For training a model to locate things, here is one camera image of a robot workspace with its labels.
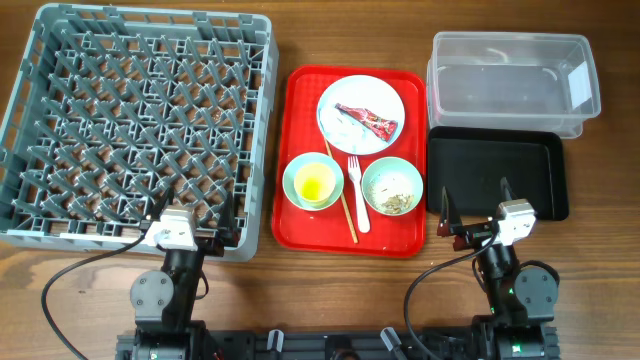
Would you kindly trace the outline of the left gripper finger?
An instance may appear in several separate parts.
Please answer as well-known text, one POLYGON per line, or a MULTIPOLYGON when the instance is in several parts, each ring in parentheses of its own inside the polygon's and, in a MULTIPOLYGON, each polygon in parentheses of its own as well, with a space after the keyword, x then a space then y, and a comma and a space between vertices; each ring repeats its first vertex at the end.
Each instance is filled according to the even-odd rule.
POLYGON ((232 235, 235 231, 235 210, 232 195, 228 195, 222 205, 218 220, 218 231, 222 235, 232 235))
POLYGON ((162 214, 162 212, 164 211, 164 209, 173 204, 173 199, 174 199, 174 189, 173 188, 168 188, 167 190, 165 190, 163 192, 163 194, 161 195, 160 199, 157 200, 152 207, 150 208, 149 212, 147 213, 147 219, 148 220, 158 220, 162 214))

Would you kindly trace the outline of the food scraps and rice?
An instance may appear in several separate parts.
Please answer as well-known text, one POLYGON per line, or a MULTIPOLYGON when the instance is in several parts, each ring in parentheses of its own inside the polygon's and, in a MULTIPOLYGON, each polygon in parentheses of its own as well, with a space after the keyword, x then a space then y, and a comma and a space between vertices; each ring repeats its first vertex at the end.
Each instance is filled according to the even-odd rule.
POLYGON ((407 212, 415 199, 410 181, 398 174, 376 176, 368 193, 373 207, 387 215, 407 212))

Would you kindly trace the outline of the green bowl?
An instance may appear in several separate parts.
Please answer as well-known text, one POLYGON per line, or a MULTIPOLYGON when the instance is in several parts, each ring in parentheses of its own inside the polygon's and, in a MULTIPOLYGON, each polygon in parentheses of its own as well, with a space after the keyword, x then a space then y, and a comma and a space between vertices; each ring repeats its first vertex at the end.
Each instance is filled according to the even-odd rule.
POLYGON ((424 194, 424 183, 420 172, 412 163, 399 157, 384 157, 372 162, 362 175, 361 186, 365 202, 376 212, 386 216, 401 216, 408 214, 417 207, 424 194), (376 176, 386 174, 402 175, 410 181, 415 199, 407 212, 400 215, 387 215, 379 212, 373 207, 368 193, 369 185, 376 176))

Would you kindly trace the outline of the light blue bowl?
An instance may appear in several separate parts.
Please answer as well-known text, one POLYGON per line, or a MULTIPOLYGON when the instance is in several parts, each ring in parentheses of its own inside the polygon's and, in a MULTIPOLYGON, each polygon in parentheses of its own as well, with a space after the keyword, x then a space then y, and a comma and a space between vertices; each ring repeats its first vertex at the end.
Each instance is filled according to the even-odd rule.
POLYGON ((341 191, 343 191, 344 188, 344 175, 338 163, 328 155, 318 152, 308 152, 297 156, 286 166, 284 174, 282 175, 282 187, 287 199, 296 207, 305 211, 320 211, 330 207, 340 199, 341 191), (332 169, 336 179, 336 186, 330 195, 328 202, 318 208, 308 206, 301 202, 294 190, 294 176, 296 172, 302 166, 316 162, 328 165, 332 169))

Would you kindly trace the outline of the white plastic fork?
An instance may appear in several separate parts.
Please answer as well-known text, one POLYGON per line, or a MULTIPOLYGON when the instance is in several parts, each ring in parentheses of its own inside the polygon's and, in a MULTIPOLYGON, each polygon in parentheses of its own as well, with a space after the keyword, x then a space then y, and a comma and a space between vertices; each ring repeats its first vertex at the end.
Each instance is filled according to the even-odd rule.
POLYGON ((358 158, 355 155, 349 156, 347 160, 348 175, 354 186, 356 217, 358 229, 361 233, 368 233, 371 224, 368 217, 366 204, 362 192, 361 180, 362 172, 358 158))

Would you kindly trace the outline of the red snack wrapper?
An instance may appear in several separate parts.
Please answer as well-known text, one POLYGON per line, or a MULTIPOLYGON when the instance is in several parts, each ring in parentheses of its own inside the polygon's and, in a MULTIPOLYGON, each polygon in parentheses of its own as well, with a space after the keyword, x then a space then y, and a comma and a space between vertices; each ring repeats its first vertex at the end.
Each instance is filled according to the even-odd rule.
POLYGON ((391 140, 398 128, 396 121, 382 118, 366 108, 352 108, 340 103, 336 103, 335 108, 357 120, 385 142, 391 140))

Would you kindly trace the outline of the wooden chopstick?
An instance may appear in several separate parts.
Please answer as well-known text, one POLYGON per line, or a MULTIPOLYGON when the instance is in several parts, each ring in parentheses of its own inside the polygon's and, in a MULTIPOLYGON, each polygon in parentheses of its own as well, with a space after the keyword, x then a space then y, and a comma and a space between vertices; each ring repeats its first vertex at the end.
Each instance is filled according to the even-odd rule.
MULTIPOLYGON (((326 139, 324 139, 324 145, 325 145, 326 152, 327 152, 328 156, 331 159, 334 160, 334 157, 333 157, 333 154, 332 154, 332 150, 331 150, 331 146, 330 146, 330 144, 328 143, 328 141, 326 139)), ((354 244, 359 244, 359 239, 357 237, 357 233, 356 233, 356 230, 355 230, 355 227, 354 227, 354 224, 353 224, 353 220, 352 220, 352 217, 351 217, 349 206, 348 206, 348 204, 346 202, 346 199, 345 199, 345 196, 344 196, 344 191, 341 191, 340 199, 341 199, 342 207, 343 207, 343 210, 344 210, 344 214, 345 214, 345 217, 346 217, 346 221, 347 221, 347 224, 348 224, 348 228, 349 228, 350 235, 351 235, 351 238, 353 240, 353 243, 354 244)))

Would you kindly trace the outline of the yellow plastic cup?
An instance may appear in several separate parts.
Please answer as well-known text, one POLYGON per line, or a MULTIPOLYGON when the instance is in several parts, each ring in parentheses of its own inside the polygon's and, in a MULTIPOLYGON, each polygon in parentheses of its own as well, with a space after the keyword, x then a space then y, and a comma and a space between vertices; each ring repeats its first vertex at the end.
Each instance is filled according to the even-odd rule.
POLYGON ((328 202, 336 186, 332 169, 323 163, 302 166, 294 176, 294 190, 301 202, 318 208, 328 202))

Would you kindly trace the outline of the white tissue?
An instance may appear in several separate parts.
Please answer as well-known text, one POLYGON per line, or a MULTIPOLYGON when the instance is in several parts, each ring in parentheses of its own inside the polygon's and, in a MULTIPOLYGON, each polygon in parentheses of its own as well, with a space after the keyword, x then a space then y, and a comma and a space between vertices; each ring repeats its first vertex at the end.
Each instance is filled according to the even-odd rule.
POLYGON ((371 146, 366 142, 365 129, 343 116, 334 108, 322 109, 319 124, 325 139, 343 152, 367 154, 371 146))

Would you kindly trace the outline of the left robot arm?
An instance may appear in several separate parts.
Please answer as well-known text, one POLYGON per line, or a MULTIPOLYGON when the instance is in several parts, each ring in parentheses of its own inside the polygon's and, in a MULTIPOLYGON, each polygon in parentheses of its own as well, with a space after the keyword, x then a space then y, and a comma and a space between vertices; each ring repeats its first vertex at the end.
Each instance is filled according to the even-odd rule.
POLYGON ((207 256, 224 255, 224 243, 238 238, 235 206, 222 203, 221 227, 212 237, 196 234, 192 210, 173 204, 174 191, 163 193, 144 216, 139 229, 164 253, 159 270, 140 275, 130 289, 136 330, 130 348, 119 346, 120 359, 222 359, 222 348, 203 321, 192 319, 198 284, 206 280, 207 256))

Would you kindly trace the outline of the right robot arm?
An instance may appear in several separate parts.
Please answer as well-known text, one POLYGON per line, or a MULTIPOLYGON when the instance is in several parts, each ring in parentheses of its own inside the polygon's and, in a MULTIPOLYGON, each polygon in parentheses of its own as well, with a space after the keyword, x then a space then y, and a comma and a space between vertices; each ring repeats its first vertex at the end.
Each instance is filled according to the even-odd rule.
POLYGON ((502 202, 485 222, 465 225, 447 189, 437 234, 454 238, 456 251, 473 251, 474 276, 483 286, 491 313, 472 320, 466 351, 472 359, 541 359, 560 357, 554 320, 560 277, 550 265, 522 262, 515 243, 530 235, 536 212, 500 180, 502 202))

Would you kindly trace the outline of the black plastic tray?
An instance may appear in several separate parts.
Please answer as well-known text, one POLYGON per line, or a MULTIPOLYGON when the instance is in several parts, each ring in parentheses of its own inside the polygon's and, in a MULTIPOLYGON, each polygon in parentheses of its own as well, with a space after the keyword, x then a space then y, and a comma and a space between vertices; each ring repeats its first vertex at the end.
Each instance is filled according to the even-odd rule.
POLYGON ((539 220, 563 221, 569 199, 561 138, 551 132, 435 127, 428 136, 427 208, 441 211, 446 188, 463 216, 489 216, 503 201, 500 180, 539 220))

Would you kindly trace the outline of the red plastic tray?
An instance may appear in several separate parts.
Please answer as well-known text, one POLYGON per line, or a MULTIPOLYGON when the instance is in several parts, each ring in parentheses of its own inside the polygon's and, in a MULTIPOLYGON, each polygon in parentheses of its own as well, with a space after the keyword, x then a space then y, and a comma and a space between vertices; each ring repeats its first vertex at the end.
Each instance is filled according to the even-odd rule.
POLYGON ((426 203, 394 220, 370 210, 372 230, 352 240, 343 205, 337 203, 317 212, 297 208, 286 199, 285 168, 297 155, 326 148, 319 128, 312 123, 312 111, 321 92, 349 75, 371 75, 388 83, 403 102, 408 125, 400 139, 384 155, 409 161, 421 176, 427 173, 426 86, 418 75, 399 70, 305 65, 291 73, 287 81, 280 134, 276 188, 271 229, 284 247, 326 253, 406 258, 417 254, 426 239, 426 203))

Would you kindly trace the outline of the clear plastic bin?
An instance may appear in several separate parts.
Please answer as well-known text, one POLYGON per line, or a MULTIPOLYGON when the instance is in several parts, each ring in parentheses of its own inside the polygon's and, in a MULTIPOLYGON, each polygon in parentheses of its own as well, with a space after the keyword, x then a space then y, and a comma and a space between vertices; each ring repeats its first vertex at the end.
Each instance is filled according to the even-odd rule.
POLYGON ((578 34, 439 32, 427 90, 431 127, 542 131, 574 139, 602 110, 592 49, 578 34))

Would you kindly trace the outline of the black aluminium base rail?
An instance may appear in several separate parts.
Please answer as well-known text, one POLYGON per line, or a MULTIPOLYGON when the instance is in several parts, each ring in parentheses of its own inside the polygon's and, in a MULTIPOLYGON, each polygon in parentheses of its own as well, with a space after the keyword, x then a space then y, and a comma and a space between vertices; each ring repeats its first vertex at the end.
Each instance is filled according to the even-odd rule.
MULTIPOLYGON (((394 359, 382 336, 373 332, 288 333, 277 344, 267 334, 248 331, 212 331, 217 359, 327 360, 338 347, 361 359, 394 359)), ((557 330, 522 330, 509 335, 500 330, 481 334, 470 327, 426 328, 418 340, 440 359, 560 360, 557 330)))

